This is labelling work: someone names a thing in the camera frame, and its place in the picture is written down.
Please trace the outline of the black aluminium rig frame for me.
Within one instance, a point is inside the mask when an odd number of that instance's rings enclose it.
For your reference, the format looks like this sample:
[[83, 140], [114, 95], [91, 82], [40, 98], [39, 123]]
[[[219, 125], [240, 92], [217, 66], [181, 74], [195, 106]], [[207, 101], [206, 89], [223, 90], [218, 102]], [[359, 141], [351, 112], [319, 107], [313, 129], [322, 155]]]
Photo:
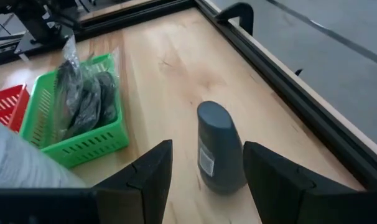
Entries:
[[253, 36], [239, 26], [237, 17], [217, 22], [215, 16], [222, 10], [209, 0], [148, 0], [78, 21], [80, 29], [61, 26], [60, 35], [44, 44], [35, 41], [29, 31], [0, 37], [0, 65], [15, 61], [20, 54], [38, 55], [59, 49], [69, 35], [82, 41], [193, 7], [261, 74], [363, 186], [377, 189], [377, 146], [306, 87], [296, 72], [285, 69], [268, 56]]

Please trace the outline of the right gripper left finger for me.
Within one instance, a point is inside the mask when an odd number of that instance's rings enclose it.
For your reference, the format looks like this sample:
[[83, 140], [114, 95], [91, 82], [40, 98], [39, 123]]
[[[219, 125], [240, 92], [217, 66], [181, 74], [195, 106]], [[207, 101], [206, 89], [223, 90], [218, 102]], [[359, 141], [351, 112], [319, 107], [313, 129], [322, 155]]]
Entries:
[[0, 189], [1, 224], [162, 224], [172, 140], [91, 188]]

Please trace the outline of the green plastic slotted basket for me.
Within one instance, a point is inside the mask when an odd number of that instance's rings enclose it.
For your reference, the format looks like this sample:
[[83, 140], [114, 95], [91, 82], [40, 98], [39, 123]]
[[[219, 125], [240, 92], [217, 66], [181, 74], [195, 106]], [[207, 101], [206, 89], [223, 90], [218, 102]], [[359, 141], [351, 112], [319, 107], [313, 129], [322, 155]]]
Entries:
[[20, 136], [59, 164], [71, 168], [128, 146], [123, 103], [115, 95], [116, 121], [57, 142], [52, 119], [56, 71], [37, 77], [27, 104]]

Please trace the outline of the yellow disinfecting wipes canister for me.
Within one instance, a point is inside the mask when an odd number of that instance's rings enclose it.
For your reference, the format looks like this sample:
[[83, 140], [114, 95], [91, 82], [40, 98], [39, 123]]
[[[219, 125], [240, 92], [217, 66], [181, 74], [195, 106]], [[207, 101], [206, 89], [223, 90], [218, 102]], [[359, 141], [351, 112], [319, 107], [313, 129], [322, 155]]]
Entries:
[[75, 174], [0, 123], [0, 189], [85, 186]]

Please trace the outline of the dark grey deodorant bottle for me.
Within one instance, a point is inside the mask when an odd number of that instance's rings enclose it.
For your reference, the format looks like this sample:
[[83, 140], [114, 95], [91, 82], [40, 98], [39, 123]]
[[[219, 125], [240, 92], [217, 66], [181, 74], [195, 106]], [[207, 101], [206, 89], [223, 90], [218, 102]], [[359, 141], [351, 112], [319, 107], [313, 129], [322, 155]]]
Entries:
[[214, 101], [197, 107], [197, 164], [205, 185], [220, 195], [231, 195], [246, 185], [243, 145], [229, 112]]

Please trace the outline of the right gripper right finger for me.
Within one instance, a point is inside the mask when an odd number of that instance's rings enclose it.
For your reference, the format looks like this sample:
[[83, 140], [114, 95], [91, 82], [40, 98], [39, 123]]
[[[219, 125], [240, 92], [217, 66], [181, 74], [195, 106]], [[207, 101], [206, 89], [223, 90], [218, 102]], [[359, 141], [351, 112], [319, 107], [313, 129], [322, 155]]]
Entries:
[[263, 224], [377, 224], [377, 191], [356, 191], [246, 141], [243, 165]]

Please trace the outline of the red plastic slotted basket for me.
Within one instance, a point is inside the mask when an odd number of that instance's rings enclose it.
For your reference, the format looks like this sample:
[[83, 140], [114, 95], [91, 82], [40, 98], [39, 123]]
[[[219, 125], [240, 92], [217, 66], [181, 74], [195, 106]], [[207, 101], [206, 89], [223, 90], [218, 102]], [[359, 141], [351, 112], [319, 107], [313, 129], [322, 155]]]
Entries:
[[26, 84], [0, 90], [0, 123], [19, 133], [29, 98]]

